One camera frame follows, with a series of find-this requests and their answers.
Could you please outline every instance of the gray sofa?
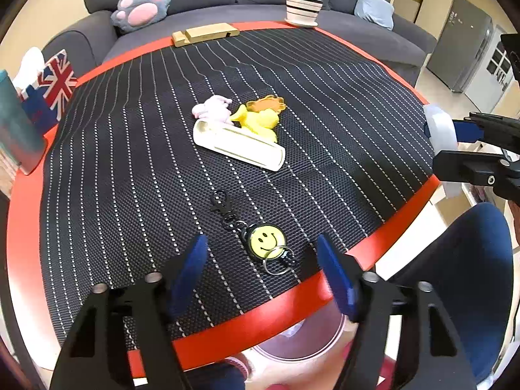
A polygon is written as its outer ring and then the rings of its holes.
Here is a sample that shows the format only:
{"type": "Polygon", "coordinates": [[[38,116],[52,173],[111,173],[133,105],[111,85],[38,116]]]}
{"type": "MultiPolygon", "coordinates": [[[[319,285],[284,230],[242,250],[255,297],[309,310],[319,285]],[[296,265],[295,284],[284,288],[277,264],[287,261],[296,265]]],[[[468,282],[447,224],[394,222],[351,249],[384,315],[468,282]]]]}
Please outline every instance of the gray sofa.
{"type": "MultiPolygon", "coordinates": [[[[118,0],[84,1],[90,15],[59,33],[43,49],[47,59],[66,49],[78,77],[174,31],[218,22],[285,18],[285,0],[172,0],[165,19],[121,35],[110,22],[118,0]]],[[[393,31],[360,19],[353,15],[356,1],[323,0],[319,27],[362,48],[415,85],[426,55],[435,49],[436,39],[395,14],[393,31]]]]}

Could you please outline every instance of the wooden block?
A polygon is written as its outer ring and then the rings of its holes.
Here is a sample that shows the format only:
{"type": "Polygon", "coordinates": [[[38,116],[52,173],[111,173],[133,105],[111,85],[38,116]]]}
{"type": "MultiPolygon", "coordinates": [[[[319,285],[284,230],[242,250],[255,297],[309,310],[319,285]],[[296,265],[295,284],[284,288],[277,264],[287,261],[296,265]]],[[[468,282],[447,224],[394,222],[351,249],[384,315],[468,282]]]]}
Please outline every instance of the wooden block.
{"type": "Polygon", "coordinates": [[[196,28],[186,29],[184,32],[177,31],[173,33],[173,42],[175,46],[184,46],[187,44],[201,43],[211,39],[226,38],[236,36],[240,31],[227,23],[215,23],[213,25],[199,26],[196,28]]]}
{"type": "Polygon", "coordinates": [[[186,35],[184,35],[181,31],[173,32],[172,36],[173,36],[173,44],[175,46],[184,46],[184,45],[188,45],[190,43],[190,41],[188,40],[186,35]]]}

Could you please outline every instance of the white door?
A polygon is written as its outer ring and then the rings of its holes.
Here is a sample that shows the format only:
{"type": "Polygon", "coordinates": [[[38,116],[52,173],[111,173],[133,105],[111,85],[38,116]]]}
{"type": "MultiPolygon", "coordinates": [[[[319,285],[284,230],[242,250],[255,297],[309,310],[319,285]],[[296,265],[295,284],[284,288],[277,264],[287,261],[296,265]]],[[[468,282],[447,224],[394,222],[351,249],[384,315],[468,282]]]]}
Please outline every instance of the white door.
{"type": "Polygon", "coordinates": [[[493,111],[513,78],[513,69],[500,41],[503,33],[500,27],[495,28],[486,53],[464,91],[482,113],[493,111]]]}

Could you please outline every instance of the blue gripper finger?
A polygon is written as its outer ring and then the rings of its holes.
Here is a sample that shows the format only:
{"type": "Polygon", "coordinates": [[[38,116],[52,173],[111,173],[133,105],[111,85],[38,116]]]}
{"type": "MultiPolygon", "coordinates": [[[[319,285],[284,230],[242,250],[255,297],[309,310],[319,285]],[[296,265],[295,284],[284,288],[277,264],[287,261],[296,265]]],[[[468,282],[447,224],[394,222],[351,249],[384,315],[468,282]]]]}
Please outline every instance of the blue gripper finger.
{"type": "Polygon", "coordinates": [[[316,250],[338,309],[350,321],[358,322],[361,267],[354,257],[339,252],[324,234],[318,236],[316,250]]]}
{"type": "Polygon", "coordinates": [[[185,252],[184,265],[170,288],[170,315],[182,315],[193,297],[204,265],[207,261],[207,236],[201,234],[190,242],[185,252]]]}

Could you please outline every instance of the union jack flag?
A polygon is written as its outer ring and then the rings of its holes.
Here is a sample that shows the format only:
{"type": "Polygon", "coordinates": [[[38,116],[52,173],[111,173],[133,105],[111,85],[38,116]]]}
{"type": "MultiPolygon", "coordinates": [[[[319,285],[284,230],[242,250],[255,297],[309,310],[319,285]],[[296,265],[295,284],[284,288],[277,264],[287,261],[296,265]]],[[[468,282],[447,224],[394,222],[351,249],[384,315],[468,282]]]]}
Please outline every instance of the union jack flag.
{"type": "Polygon", "coordinates": [[[41,133],[61,120],[76,83],[67,52],[61,50],[47,62],[38,80],[22,90],[22,107],[41,133]]]}
{"type": "Polygon", "coordinates": [[[43,72],[38,75],[38,87],[45,89],[43,98],[51,110],[56,110],[57,121],[61,120],[76,83],[77,79],[65,50],[50,59],[43,72]]]}

